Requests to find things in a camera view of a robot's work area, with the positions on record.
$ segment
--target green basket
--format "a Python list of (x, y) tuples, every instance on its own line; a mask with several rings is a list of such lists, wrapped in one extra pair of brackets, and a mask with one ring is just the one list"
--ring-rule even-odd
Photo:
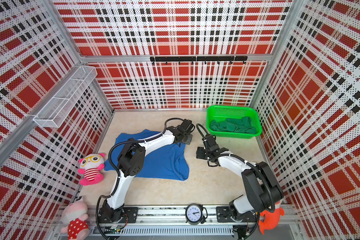
[[(216, 122), (223, 122), (226, 118), (250, 117), (253, 126), (256, 128), (256, 134), (241, 133), (241, 132), (218, 132), (209, 128), (212, 120)], [(206, 128), (212, 135), (217, 137), (235, 137), (235, 138), (252, 138), (259, 136), (263, 131), (260, 125), (259, 115), (253, 108), (236, 107), (236, 106), (210, 106), (206, 110)]]

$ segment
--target white wire basket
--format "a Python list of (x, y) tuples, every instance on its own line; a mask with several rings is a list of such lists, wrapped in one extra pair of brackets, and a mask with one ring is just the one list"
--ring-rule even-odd
[(80, 66), (33, 121), (41, 127), (60, 127), (96, 76), (95, 67)]

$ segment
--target orange stuffed animal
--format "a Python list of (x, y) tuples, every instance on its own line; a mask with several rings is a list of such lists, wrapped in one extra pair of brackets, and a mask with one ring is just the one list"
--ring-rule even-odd
[(284, 210), (280, 207), (280, 201), (275, 204), (274, 213), (265, 210), (260, 213), (260, 216), (265, 216), (264, 222), (259, 222), (259, 229), (262, 234), (264, 234), (265, 229), (274, 229), (279, 224), (280, 216), (284, 216)]

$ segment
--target green clothing in basket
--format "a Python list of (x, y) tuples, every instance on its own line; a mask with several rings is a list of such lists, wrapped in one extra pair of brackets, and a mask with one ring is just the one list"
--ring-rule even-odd
[(227, 118), (223, 122), (211, 121), (210, 129), (219, 132), (241, 132), (256, 134), (257, 130), (251, 125), (250, 117), (243, 117), (242, 119)]

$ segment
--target plaid wall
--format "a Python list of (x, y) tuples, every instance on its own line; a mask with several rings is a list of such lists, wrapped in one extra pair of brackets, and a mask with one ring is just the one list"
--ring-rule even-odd
[(75, 64), (39, 1), (0, 1), (0, 144)]
[(109, 113), (89, 86), (60, 128), (35, 127), (0, 168), (0, 239), (43, 239), (78, 188)]
[(360, 238), (360, 1), (300, 11), (256, 105), (262, 140), (307, 236)]
[(265, 61), (91, 63), (115, 109), (248, 106)]
[(82, 55), (271, 53), (292, 0), (53, 0)]

